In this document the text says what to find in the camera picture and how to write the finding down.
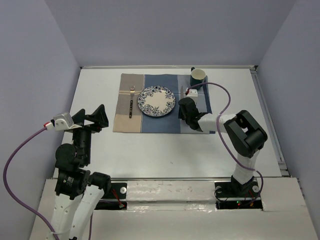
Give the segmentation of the blue patchwork cloth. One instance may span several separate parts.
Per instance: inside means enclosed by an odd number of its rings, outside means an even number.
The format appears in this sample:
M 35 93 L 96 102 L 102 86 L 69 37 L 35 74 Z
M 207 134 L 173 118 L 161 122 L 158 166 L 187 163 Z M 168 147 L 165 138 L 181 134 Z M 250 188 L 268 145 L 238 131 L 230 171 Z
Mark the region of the blue patchwork cloth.
M 132 118 L 130 112 L 130 89 L 134 86 Z M 174 93 L 174 109 L 162 117 L 151 117 L 141 112 L 138 96 L 142 90 L 151 86 L 166 87 Z M 132 74 L 122 73 L 120 78 L 116 112 L 113 123 L 115 133 L 152 133 L 152 134 L 200 134 L 192 130 L 178 118 L 180 89 L 190 87 L 190 75 L 178 74 Z

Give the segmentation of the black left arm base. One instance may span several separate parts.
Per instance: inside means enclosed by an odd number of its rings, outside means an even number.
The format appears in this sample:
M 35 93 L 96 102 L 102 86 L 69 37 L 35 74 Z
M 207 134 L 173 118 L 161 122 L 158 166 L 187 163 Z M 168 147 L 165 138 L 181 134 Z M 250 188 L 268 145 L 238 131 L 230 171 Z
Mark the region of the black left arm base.
M 97 203 L 95 210 L 123 211 L 127 209 L 127 182 L 112 182 L 108 193 Z

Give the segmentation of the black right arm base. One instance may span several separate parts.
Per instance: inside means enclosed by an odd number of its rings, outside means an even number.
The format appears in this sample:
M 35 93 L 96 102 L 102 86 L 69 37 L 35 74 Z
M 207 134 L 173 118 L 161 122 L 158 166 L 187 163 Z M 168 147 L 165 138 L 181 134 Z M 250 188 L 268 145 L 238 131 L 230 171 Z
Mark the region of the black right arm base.
M 218 210 L 263 209 L 260 188 L 254 177 L 245 184 L 231 177 L 229 181 L 215 182 L 214 187 Z

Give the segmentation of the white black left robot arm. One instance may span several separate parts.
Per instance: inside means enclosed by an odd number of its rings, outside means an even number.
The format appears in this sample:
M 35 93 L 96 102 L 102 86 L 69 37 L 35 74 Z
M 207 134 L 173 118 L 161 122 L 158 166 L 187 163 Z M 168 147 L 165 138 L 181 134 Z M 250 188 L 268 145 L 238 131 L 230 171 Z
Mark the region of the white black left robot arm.
M 47 129 L 72 133 L 72 142 L 60 145 L 55 152 L 58 177 L 48 240 L 82 239 L 97 203 L 110 194 L 109 175 L 84 169 L 91 162 L 92 134 L 108 126 L 103 104 L 92 114 L 86 114 L 84 109 L 74 116 L 65 112 L 45 124 Z

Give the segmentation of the green mug white inside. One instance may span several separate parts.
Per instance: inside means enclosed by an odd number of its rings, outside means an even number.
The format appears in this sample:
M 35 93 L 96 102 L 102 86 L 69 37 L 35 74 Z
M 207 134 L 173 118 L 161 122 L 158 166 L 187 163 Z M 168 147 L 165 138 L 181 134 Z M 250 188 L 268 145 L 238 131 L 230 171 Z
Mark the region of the green mug white inside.
M 198 84 L 201 84 L 206 78 L 206 73 L 199 68 L 192 67 L 190 72 L 190 81 L 189 84 L 191 87 L 194 87 L 196 90 L 201 89 L 201 85 L 198 86 Z

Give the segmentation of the blue floral plate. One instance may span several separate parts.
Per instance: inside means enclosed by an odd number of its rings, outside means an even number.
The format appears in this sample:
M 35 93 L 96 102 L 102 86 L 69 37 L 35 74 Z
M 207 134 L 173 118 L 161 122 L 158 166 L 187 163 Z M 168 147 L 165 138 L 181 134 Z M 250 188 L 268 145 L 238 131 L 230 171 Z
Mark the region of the blue floral plate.
M 176 97 L 164 86 L 150 86 L 138 95 L 137 105 L 141 112 L 149 117 L 163 117 L 174 109 Z

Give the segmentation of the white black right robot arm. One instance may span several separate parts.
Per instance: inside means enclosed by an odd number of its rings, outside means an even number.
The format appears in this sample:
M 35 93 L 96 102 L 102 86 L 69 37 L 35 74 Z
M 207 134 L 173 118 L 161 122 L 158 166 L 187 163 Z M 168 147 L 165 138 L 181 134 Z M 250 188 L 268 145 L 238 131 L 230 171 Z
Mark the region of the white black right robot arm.
M 248 183 L 254 177 L 257 156 L 268 139 L 266 131 L 247 110 L 227 115 L 199 112 L 190 97 L 179 100 L 178 104 L 178 118 L 192 130 L 218 133 L 236 162 L 230 190 L 235 196 L 242 196 L 248 191 Z

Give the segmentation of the black-handled fork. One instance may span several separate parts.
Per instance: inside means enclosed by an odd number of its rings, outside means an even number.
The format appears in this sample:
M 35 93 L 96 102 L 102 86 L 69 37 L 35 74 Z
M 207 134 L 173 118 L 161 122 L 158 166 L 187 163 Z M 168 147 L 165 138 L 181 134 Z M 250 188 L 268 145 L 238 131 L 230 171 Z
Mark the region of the black-handled fork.
M 134 102 L 134 96 L 135 96 L 135 87 L 132 86 L 130 88 L 130 104 L 129 104 L 129 118 L 132 118 L 133 114 L 133 102 Z

